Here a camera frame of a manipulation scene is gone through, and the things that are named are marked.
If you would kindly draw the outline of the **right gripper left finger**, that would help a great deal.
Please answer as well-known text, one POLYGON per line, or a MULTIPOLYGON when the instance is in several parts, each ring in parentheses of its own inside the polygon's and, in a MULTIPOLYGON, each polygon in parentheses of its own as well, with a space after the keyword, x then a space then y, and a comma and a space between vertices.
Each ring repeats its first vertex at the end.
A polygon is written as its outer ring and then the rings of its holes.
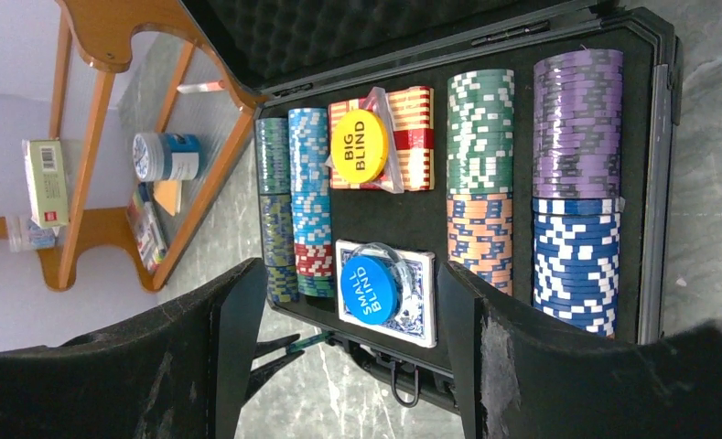
POLYGON ((0 352, 0 438, 232 438, 266 298, 258 258, 117 324, 0 352))

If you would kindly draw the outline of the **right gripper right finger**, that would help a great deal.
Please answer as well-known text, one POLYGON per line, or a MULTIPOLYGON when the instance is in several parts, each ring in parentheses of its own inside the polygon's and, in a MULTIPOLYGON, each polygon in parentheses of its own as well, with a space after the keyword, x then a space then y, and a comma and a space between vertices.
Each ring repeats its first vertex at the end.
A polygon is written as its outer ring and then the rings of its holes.
POLYGON ((439 314, 467 438, 722 438, 722 319, 635 345, 572 327, 457 263, 439 314))

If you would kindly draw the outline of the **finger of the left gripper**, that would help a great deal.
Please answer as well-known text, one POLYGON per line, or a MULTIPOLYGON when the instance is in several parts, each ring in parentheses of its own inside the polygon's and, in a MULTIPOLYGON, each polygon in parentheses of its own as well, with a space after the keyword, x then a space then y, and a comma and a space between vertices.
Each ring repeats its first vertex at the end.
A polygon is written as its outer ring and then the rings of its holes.
POLYGON ((305 354, 303 350, 286 353, 283 357, 274 359, 263 366, 251 371, 245 393, 248 402, 273 376, 292 362, 305 354))
POLYGON ((299 334, 293 334, 274 340, 257 342, 256 348, 253 353, 253 358, 259 359, 278 350, 283 350, 285 354, 278 359, 297 359, 303 354, 303 351, 300 348, 293 348, 292 345, 296 343, 299 339, 299 334))

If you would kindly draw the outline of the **blue playing card deck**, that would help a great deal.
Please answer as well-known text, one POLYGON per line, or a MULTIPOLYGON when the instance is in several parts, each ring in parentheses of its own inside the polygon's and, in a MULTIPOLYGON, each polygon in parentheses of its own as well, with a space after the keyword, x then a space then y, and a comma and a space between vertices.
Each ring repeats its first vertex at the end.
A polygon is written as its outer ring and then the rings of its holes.
POLYGON ((437 345, 435 255, 338 240, 337 315, 345 323, 414 344, 437 345))

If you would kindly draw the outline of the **blue small blind button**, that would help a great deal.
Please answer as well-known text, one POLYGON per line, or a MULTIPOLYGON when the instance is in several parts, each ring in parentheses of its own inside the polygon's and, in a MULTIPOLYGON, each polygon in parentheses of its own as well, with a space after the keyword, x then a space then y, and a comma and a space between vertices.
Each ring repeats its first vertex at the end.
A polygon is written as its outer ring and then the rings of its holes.
POLYGON ((342 267, 339 287, 350 314, 364 324, 382 325, 397 310, 397 282, 389 265, 379 257, 349 258, 342 267))

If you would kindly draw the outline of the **yellow big blind button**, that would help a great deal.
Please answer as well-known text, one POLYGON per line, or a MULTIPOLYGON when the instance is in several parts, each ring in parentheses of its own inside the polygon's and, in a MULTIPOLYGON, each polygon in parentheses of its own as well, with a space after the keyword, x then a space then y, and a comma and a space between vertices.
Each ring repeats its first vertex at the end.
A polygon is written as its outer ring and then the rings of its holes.
POLYGON ((347 112, 332 132, 330 158, 333 168, 351 184, 375 180, 384 170, 389 140, 382 119, 374 112, 347 112))

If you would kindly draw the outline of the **black poker set case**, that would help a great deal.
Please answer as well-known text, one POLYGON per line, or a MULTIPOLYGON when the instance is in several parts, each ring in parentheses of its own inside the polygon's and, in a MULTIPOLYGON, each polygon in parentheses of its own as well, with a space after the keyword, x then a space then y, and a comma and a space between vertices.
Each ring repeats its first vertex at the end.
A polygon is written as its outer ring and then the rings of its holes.
POLYGON ((433 93, 430 189, 333 180, 318 231, 461 264, 561 327, 663 332, 681 41, 615 1, 187 1, 266 116, 374 86, 433 93))

